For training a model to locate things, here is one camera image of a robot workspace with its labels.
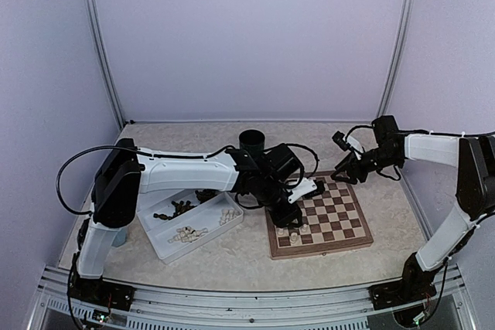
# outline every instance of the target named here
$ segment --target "white wall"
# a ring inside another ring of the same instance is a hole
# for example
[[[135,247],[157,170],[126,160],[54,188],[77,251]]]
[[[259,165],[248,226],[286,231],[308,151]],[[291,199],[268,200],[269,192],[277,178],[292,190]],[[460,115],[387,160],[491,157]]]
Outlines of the white wall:
[[[495,0],[415,0],[391,102],[402,129],[495,130]],[[406,175],[432,228],[455,200],[456,172],[408,163]],[[482,330],[495,324],[495,219],[459,255]]]
[[[55,196],[75,152],[114,141],[84,0],[0,0],[0,327],[21,327],[45,264],[55,265],[73,217]],[[101,156],[67,172],[80,208]]]
[[[97,0],[127,119],[370,120],[402,0]]]

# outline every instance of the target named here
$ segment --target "black cup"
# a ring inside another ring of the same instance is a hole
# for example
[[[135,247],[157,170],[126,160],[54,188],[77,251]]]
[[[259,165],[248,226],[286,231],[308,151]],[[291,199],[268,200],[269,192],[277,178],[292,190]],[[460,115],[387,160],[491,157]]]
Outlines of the black cup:
[[[256,129],[249,129],[239,134],[239,148],[257,158],[265,149],[265,135]]]

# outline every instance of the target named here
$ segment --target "chessboard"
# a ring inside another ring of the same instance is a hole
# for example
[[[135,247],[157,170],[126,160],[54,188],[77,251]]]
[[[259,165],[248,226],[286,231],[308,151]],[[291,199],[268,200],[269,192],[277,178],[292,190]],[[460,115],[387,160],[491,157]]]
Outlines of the chessboard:
[[[317,172],[325,192],[297,203],[306,228],[277,228],[266,212],[272,259],[310,257],[368,247],[373,243],[370,228],[351,185],[335,182],[332,172]]]

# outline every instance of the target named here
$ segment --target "white tray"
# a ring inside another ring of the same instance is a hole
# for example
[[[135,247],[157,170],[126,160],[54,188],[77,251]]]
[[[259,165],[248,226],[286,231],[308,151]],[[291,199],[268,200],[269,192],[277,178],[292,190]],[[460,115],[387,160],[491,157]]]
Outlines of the white tray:
[[[153,217],[154,213],[164,213],[171,216],[175,211],[172,201],[186,200],[190,200],[194,205],[195,201],[197,201],[194,191],[188,189],[177,192],[175,195],[157,202],[147,209],[138,211],[138,218],[148,235],[149,241],[152,243],[158,257],[166,264],[227,232],[244,219],[243,209],[225,192],[172,220],[161,220]],[[236,214],[239,215],[221,226],[220,218],[222,217],[223,209],[234,209]],[[177,234],[176,230],[185,226],[191,226],[195,230],[207,228],[208,233],[192,243],[183,243],[181,241],[169,243],[169,240]]]

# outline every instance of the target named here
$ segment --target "chessboard frame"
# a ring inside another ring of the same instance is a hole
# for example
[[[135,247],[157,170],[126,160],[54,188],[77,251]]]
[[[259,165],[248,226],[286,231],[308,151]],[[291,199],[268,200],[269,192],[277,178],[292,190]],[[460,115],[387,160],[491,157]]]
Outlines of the chessboard frame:
[[[330,176],[332,175],[332,173],[332,171],[317,172],[312,178]],[[279,247],[278,237],[276,233],[277,227],[271,221],[271,217],[268,211],[265,210],[271,258],[273,260],[277,260],[297,257],[311,257],[315,255],[326,255],[327,253],[348,251],[352,250],[353,248],[369,247],[373,243],[373,237],[371,236],[370,228],[367,224],[366,219],[364,218],[363,210],[361,209],[352,185],[347,184],[346,187],[349,190],[350,196],[353,198],[353,204],[355,210],[357,211],[359,219],[363,222],[362,227],[364,228],[365,236],[354,237],[348,240],[326,241],[322,243],[314,243],[297,247]]]

